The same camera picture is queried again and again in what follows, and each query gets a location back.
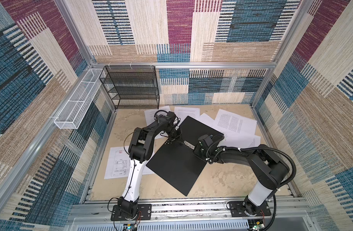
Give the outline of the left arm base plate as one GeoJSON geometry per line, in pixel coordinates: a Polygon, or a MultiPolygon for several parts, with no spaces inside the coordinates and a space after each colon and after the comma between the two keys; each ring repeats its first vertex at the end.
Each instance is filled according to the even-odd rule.
{"type": "Polygon", "coordinates": [[[136,221],[150,220],[152,213],[152,204],[137,204],[130,210],[121,208],[118,205],[113,206],[111,221],[136,221]]]}

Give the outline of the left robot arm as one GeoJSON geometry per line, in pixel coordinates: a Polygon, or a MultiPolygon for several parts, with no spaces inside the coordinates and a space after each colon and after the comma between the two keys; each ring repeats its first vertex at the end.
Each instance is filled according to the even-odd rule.
{"type": "Polygon", "coordinates": [[[158,110],[154,113],[153,119],[151,124],[144,128],[136,128],[131,134],[127,151],[131,160],[130,173],[125,190],[117,200],[117,211],[127,219],[140,214],[138,209],[140,185],[143,171],[154,151],[155,137],[164,132],[171,141],[181,138],[178,128],[180,119],[174,112],[158,110]]]}

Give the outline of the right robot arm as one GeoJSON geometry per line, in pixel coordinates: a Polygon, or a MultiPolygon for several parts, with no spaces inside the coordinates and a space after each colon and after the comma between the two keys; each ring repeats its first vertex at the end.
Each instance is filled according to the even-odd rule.
{"type": "Polygon", "coordinates": [[[265,200],[273,197],[280,187],[292,181],[297,173],[296,165],[289,155],[264,144],[250,148],[218,144],[219,141],[213,141],[212,136],[203,135],[191,149],[195,156],[209,164],[234,163],[251,167],[257,183],[242,203],[247,216],[257,215],[265,200]]]}

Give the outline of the orange black file folder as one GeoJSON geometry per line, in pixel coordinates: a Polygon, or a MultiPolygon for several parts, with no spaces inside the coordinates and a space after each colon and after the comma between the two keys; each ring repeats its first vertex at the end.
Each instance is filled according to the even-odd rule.
{"type": "Polygon", "coordinates": [[[199,145],[198,139],[203,135],[222,138],[223,133],[188,116],[181,123],[181,139],[165,142],[150,159],[146,166],[155,174],[172,185],[175,189],[187,196],[199,175],[206,166],[206,155],[196,156],[194,147],[199,145]]]}

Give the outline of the white paper technical drawing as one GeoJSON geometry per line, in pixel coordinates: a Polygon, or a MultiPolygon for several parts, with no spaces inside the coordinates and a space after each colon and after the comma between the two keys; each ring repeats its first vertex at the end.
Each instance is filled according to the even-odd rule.
{"type": "Polygon", "coordinates": [[[130,167],[133,164],[133,161],[125,152],[124,147],[110,148],[104,179],[109,180],[128,177],[130,167]]]}

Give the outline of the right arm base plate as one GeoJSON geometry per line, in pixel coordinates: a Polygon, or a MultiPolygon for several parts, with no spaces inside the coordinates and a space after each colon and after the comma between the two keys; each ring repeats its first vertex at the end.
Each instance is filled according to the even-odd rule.
{"type": "Polygon", "coordinates": [[[231,212],[232,217],[255,217],[271,216],[271,210],[267,201],[264,201],[260,206],[249,201],[230,201],[226,204],[227,209],[231,212]]]}

